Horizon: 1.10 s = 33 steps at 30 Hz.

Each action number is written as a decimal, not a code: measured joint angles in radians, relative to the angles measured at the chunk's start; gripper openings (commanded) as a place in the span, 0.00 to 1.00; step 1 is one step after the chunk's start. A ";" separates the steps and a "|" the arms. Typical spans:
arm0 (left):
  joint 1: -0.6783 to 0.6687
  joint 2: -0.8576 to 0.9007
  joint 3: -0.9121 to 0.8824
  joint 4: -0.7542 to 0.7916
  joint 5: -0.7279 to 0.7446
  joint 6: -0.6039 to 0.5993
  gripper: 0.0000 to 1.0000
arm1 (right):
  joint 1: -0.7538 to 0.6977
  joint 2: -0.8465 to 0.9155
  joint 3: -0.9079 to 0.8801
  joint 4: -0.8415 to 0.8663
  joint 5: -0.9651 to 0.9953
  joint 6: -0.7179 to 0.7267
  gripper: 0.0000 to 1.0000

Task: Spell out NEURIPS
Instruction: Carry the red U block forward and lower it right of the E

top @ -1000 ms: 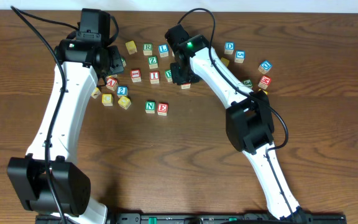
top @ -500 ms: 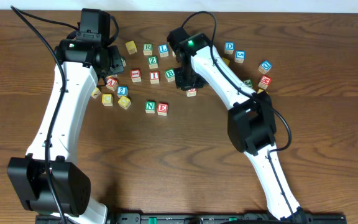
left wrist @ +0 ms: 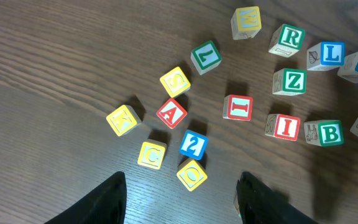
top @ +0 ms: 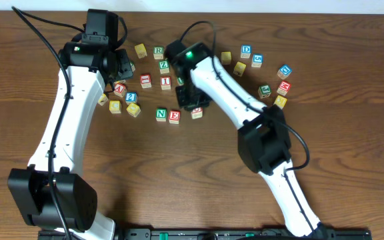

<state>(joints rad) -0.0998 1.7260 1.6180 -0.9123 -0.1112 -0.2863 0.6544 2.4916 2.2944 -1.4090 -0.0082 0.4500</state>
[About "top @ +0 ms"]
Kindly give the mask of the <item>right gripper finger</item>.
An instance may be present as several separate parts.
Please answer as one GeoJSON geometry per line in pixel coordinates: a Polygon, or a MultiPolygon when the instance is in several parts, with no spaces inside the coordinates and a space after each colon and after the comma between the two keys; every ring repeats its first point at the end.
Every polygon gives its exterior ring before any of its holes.
{"type": "Polygon", "coordinates": [[[177,86],[175,88],[175,93],[179,108],[189,109],[191,107],[189,87],[186,85],[177,86]]]}
{"type": "Polygon", "coordinates": [[[193,99],[188,100],[186,106],[184,106],[184,109],[186,111],[192,111],[196,108],[206,108],[209,106],[210,102],[212,101],[209,97],[195,97],[193,99]]]}

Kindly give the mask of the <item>red U block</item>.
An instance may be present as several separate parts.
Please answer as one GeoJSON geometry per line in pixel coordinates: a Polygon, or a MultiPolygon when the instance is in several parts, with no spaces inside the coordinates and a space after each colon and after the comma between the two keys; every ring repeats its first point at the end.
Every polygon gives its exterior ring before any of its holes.
{"type": "Polygon", "coordinates": [[[195,108],[191,112],[191,118],[192,119],[202,118],[202,116],[203,116],[203,108],[202,107],[195,108]]]}

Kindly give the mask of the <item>red E block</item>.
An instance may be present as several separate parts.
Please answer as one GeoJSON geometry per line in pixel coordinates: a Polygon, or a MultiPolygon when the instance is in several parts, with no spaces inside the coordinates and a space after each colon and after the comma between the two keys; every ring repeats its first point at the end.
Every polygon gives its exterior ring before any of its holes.
{"type": "Polygon", "coordinates": [[[180,122],[180,118],[181,118],[181,112],[180,111],[172,110],[169,112],[168,119],[169,119],[169,122],[171,124],[177,124],[178,125],[180,122]]]}

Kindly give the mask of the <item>green N block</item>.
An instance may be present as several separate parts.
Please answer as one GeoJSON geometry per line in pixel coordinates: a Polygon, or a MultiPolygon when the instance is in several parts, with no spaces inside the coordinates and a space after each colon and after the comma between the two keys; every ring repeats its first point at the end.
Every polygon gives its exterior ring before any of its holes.
{"type": "Polygon", "coordinates": [[[155,112],[155,118],[159,122],[165,122],[167,120],[167,110],[163,108],[157,108],[155,112]]]}

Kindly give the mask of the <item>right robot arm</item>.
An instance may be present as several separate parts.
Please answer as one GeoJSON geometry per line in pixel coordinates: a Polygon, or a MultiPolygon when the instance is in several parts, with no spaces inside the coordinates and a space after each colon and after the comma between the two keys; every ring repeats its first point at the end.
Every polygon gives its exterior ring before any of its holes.
{"type": "Polygon", "coordinates": [[[165,57],[183,80],[176,88],[180,108],[192,111],[214,101],[230,118],[237,129],[241,160],[268,184],[288,232],[296,237],[326,237],[295,176],[289,136],[296,132],[286,124],[282,109],[248,94],[203,43],[186,47],[176,40],[167,46],[165,57]]]}

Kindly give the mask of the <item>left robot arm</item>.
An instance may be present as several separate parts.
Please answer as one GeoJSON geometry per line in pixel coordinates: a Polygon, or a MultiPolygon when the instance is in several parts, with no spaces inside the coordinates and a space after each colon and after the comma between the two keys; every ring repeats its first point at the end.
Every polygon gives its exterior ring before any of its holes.
{"type": "Polygon", "coordinates": [[[41,142],[7,184],[27,225],[60,239],[114,239],[116,224],[97,210],[83,178],[83,150],[107,84],[132,77],[125,49],[68,42],[59,53],[58,90],[41,142]]]}

